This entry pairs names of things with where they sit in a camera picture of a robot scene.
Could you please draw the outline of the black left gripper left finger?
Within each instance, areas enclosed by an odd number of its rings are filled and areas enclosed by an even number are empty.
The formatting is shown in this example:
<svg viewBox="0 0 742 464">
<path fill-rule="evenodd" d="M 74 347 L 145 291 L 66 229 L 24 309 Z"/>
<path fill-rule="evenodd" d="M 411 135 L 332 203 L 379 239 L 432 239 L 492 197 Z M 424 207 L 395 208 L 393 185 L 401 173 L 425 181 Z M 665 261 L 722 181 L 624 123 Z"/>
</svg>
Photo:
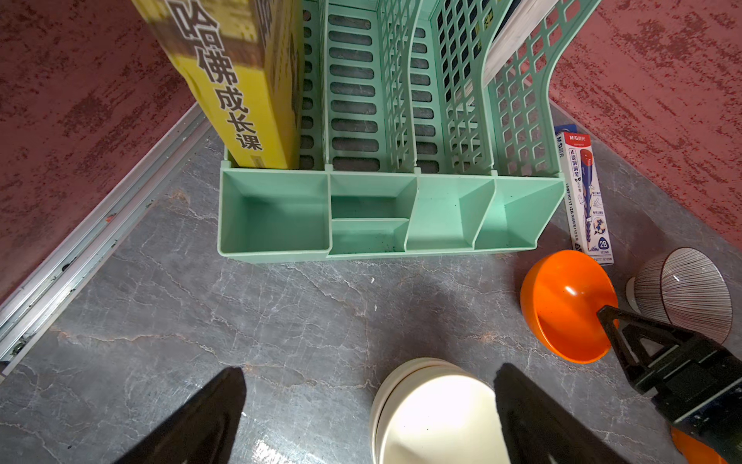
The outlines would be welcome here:
<svg viewBox="0 0 742 464">
<path fill-rule="evenodd" d="M 208 384 L 118 459 L 120 463 L 227 463 L 245 406 L 239 367 Z"/>
</svg>

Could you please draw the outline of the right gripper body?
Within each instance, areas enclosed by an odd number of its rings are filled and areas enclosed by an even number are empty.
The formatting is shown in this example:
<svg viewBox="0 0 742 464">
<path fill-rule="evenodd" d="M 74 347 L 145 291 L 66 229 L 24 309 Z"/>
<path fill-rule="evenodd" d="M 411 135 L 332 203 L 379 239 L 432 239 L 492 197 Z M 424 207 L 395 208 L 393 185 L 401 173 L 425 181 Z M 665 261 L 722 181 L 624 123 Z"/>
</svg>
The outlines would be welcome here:
<svg viewBox="0 0 742 464">
<path fill-rule="evenodd" d="M 678 430 L 709 447 L 741 445 L 741 361 L 706 338 L 695 360 L 652 389 L 651 401 Z"/>
</svg>

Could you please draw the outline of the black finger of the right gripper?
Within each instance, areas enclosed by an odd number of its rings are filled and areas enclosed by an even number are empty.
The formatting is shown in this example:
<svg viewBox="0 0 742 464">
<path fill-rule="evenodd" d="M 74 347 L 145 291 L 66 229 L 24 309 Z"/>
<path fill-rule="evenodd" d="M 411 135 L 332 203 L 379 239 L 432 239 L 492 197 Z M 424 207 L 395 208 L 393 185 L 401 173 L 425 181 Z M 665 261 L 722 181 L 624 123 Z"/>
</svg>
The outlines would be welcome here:
<svg viewBox="0 0 742 464">
<path fill-rule="evenodd" d="M 695 360 L 703 334 L 605 305 L 598 320 L 630 386 L 640 394 L 667 382 Z"/>
</svg>

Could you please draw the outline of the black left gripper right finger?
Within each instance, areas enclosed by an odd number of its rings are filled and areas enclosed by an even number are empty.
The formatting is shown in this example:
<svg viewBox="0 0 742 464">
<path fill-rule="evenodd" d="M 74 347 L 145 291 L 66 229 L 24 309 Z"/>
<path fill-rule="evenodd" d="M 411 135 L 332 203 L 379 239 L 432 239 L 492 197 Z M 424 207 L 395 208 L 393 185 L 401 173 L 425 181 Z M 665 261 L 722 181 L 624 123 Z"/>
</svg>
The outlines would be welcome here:
<svg viewBox="0 0 742 464">
<path fill-rule="evenodd" d="M 512 463 L 626 461 L 512 363 L 500 367 L 494 390 Z"/>
</svg>

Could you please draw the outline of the orange bowl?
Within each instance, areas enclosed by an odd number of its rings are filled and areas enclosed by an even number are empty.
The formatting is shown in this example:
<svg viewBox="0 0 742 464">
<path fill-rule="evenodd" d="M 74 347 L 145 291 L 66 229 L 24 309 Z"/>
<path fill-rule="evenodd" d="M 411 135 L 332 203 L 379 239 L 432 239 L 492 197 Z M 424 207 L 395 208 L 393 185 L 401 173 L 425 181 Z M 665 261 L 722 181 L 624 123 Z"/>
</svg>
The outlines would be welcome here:
<svg viewBox="0 0 742 464">
<path fill-rule="evenodd" d="M 604 358 L 612 344 L 597 317 L 618 306 L 604 269 L 579 251 L 559 251 L 539 260 L 527 273 L 520 307 L 531 332 L 551 352 L 587 365 Z"/>
<path fill-rule="evenodd" d="M 689 464 L 728 464 L 715 450 L 675 427 L 671 428 L 672 442 Z"/>
</svg>

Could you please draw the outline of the striped bowl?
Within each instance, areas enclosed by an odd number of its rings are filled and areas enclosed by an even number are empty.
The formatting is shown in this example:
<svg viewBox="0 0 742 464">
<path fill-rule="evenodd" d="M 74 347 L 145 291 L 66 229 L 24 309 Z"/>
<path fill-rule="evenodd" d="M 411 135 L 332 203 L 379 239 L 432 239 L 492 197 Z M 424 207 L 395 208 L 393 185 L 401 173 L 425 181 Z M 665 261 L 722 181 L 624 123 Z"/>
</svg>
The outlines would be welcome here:
<svg viewBox="0 0 742 464">
<path fill-rule="evenodd" d="M 732 331 L 732 299 L 716 265 L 703 252 L 679 247 L 645 262 L 626 283 L 639 314 L 723 343 Z"/>
</svg>

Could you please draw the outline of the cream bowl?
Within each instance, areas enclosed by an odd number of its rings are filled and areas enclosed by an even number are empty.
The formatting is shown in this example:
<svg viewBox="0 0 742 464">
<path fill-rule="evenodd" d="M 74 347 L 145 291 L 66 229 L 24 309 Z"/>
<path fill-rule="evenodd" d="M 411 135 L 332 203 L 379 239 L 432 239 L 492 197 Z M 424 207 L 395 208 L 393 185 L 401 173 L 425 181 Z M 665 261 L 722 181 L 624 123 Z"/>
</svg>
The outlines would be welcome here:
<svg viewBox="0 0 742 464">
<path fill-rule="evenodd" d="M 458 365 L 417 358 L 382 382 L 371 409 L 375 463 L 508 463 L 494 389 Z"/>
</svg>

